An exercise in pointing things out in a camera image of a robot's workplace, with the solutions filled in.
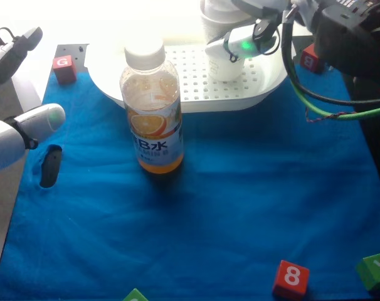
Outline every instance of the blue cloth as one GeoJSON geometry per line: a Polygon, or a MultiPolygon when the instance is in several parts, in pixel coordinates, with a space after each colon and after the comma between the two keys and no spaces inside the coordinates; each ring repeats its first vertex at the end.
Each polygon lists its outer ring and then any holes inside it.
{"type": "MultiPolygon", "coordinates": [[[[303,82],[347,98],[336,71],[303,82]]],[[[355,270],[380,253],[380,180],[358,122],[308,124],[288,80],[240,112],[186,114],[185,161],[143,172],[125,111],[88,74],[59,86],[66,124],[29,153],[0,263],[0,300],[273,300],[280,260],[309,298],[369,297],[355,270]],[[63,162],[40,187],[49,145],[63,162]]],[[[335,110],[330,105],[324,108],[335,110]]]]}

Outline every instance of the bottle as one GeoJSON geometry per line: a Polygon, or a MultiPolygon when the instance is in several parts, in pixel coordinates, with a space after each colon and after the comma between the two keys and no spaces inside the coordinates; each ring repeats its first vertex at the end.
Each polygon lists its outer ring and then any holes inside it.
{"type": "Polygon", "coordinates": [[[159,38],[137,38],[125,55],[120,90],[137,159],[151,173],[171,172],[184,156],[177,71],[159,38]]]}

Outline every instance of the white table surface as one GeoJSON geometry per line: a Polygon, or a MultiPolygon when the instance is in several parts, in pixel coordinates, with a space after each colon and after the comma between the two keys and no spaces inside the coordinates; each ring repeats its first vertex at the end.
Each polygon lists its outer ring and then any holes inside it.
{"type": "MultiPolygon", "coordinates": [[[[198,0],[44,0],[0,1],[0,27],[15,35],[40,26],[43,39],[30,52],[14,76],[18,93],[23,93],[23,110],[42,101],[56,46],[111,41],[141,28],[159,34],[169,42],[202,43],[203,27],[198,0]]],[[[295,26],[294,35],[310,34],[295,26]]]]}

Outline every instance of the white plastic tray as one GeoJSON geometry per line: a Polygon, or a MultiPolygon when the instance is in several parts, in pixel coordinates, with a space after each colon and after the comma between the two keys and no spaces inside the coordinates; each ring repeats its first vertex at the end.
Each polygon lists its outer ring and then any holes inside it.
{"type": "MultiPolygon", "coordinates": [[[[270,56],[247,59],[243,73],[231,82],[218,82],[207,74],[204,45],[166,46],[166,55],[180,77],[183,112],[242,110],[261,102],[286,78],[280,49],[270,56]]],[[[85,66],[96,86],[124,107],[119,88],[125,68],[123,46],[115,49],[89,45],[85,66]]]]}

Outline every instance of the number block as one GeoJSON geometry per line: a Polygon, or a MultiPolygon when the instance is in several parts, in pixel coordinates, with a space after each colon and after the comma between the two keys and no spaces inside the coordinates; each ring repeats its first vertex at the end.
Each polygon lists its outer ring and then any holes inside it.
{"type": "Polygon", "coordinates": [[[363,258],[357,272],[368,291],[380,289],[380,254],[363,258]]]}
{"type": "Polygon", "coordinates": [[[273,284],[273,293],[279,297],[302,300],[307,292],[310,270],[282,260],[273,284]]]}
{"type": "Polygon", "coordinates": [[[315,54],[314,44],[303,50],[300,64],[314,73],[320,73],[324,70],[325,63],[318,55],[315,54]]]}
{"type": "Polygon", "coordinates": [[[53,71],[60,85],[73,83],[77,79],[76,66],[71,55],[61,56],[53,59],[53,71]]]}
{"type": "Polygon", "coordinates": [[[143,296],[142,293],[140,293],[139,290],[136,288],[133,289],[126,298],[123,299],[123,301],[148,301],[147,298],[143,296]]]}

